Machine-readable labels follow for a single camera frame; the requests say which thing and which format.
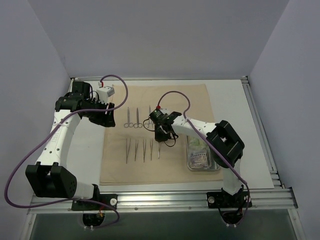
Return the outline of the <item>silver ring-handled hemostat clamp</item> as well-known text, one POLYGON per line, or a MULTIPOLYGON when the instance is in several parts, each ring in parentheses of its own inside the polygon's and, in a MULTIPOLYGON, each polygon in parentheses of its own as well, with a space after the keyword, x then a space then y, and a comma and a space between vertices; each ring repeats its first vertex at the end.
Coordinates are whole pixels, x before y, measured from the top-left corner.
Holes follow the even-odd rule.
POLYGON ((150 118, 151 112, 152 112, 151 106, 149 106, 148 107, 148 118, 143 121, 143 127, 148 131, 153 131, 154 130, 154 126, 155 126, 153 121, 150 118))

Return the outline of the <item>curved tip silver tweezers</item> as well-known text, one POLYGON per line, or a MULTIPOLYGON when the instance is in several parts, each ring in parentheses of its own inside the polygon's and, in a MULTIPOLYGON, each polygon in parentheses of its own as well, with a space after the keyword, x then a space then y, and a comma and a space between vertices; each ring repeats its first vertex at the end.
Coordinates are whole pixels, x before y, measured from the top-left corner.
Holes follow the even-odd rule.
POLYGON ((150 161, 153 159, 153 139, 149 139, 149 152, 150 152, 150 161))

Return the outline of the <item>straight silver tweezers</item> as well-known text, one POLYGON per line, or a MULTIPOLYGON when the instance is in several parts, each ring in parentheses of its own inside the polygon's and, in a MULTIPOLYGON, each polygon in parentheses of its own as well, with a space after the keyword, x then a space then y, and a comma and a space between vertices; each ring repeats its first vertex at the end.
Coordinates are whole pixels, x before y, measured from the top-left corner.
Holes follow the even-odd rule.
POLYGON ((142 140, 142 156, 143 156, 143 163, 145 163, 145 159, 146 159, 146 150, 147 150, 147 140, 144 138, 142 140))
POLYGON ((134 146, 134 161, 135 162, 137 160, 138 148, 139 148, 139 139, 135 139, 135 146, 134 146))

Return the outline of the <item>surgical scissors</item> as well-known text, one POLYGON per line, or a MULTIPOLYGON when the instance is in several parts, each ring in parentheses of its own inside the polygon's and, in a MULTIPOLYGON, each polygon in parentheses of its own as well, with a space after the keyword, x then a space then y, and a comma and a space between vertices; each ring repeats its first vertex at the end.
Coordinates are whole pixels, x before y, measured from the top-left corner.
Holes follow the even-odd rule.
POLYGON ((134 126, 134 123, 131 121, 130 108, 127 107, 127 120, 124 123, 123 127, 124 128, 132 128, 133 126, 134 126))

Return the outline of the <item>surgical forceps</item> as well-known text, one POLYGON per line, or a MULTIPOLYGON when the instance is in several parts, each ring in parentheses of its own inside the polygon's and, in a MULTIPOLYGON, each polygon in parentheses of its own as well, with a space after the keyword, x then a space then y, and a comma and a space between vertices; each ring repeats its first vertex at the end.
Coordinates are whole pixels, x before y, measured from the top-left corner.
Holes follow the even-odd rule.
POLYGON ((131 148, 131 138, 125 140, 125 163, 128 163, 129 153, 131 148))

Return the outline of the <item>beige cloth wrap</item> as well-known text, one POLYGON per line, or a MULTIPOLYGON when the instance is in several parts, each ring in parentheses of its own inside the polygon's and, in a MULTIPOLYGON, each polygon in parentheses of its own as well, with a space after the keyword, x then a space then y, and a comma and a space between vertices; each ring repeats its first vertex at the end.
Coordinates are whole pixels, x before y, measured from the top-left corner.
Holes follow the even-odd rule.
POLYGON ((124 128, 127 122, 127 107, 130 120, 136 123, 136 110, 140 122, 148 118, 149 106, 157 105, 171 112, 182 113, 190 103, 186 115, 203 122, 215 121, 210 97, 205 84, 168 86, 115 86, 112 103, 125 104, 114 111, 115 127, 106 128, 99 183, 103 186, 139 185, 220 181, 221 170, 191 171, 187 165, 186 136, 181 134, 177 141, 161 144, 158 159, 158 143, 152 131, 142 128, 124 128), (126 164, 126 139, 131 138, 126 164), (136 161, 135 139, 139 140, 136 161), (143 163, 143 139, 146 139, 145 163, 143 163), (150 139, 153 139, 152 161, 150 161, 150 139))

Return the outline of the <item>metal instrument tray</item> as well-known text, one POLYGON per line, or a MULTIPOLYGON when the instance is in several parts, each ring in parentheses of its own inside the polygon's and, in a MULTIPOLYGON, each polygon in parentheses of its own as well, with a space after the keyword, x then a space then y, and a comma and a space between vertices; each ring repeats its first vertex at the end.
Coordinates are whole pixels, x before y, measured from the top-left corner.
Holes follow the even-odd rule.
POLYGON ((220 166, 214 161, 210 147, 195 137, 186 137, 187 167, 191 171, 218 171, 220 166))

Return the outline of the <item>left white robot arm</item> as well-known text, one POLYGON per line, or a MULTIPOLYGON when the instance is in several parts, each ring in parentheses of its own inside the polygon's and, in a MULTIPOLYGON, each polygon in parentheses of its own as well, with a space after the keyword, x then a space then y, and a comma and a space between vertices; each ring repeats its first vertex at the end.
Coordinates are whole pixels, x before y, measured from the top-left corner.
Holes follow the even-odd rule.
POLYGON ((75 130, 82 118, 105 128, 115 127, 114 103, 108 98, 115 93, 111 86, 99 84, 96 91, 83 81, 72 84, 71 91, 55 103, 52 136, 46 141, 34 165, 28 165, 25 175, 39 198, 83 199, 90 210, 100 206, 97 186, 81 182, 67 168, 67 157, 75 130))

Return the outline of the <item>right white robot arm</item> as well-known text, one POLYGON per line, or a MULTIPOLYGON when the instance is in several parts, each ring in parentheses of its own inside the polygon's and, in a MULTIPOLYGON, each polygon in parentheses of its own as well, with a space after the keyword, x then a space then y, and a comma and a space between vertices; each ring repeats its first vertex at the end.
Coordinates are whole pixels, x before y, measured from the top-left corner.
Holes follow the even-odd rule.
POLYGON ((154 123, 157 142, 165 142, 169 136, 180 135, 204 141, 213 160, 223 168, 223 203, 232 207, 240 201, 239 190, 242 185, 247 184, 240 175, 240 161, 245 144, 228 121, 205 122, 186 117, 180 112, 170 113, 162 108, 154 109, 149 114, 149 119, 154 123))

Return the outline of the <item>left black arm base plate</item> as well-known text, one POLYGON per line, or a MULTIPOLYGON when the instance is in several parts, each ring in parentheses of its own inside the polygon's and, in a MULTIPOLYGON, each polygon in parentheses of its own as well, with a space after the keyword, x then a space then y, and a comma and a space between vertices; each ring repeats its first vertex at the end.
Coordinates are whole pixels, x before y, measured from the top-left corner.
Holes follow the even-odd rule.
POLYGON ((118 195, 114 193, 100 193, 92 199, 75 200, 72 202, 72 211, 106 211, 116 210, 118 195))

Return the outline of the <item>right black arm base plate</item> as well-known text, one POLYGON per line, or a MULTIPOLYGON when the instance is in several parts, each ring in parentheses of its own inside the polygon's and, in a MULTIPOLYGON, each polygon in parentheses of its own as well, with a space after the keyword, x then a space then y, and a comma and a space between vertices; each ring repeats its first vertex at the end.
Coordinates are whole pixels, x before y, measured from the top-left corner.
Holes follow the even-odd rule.
POLYGON ((231 195, 221 189, 221 191, 207 192, 207 204, 210 209, 237 209, 252 207, 252 201, 248 202, 248 191, 240 189, 234 195, 231 195))

